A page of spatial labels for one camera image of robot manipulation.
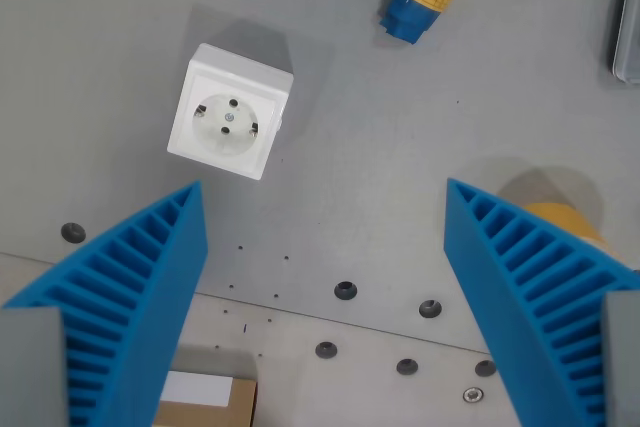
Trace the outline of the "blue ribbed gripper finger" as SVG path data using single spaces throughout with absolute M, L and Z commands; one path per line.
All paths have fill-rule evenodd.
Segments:
M 639 276 L 601 249 L 456 179 L 444 251 L 523 426 L 606 423 L 601 314 Z
M 149 426 L 208 254 L 202 186 L 94 238 L 6 302 L 62 316 L 72 426 Z

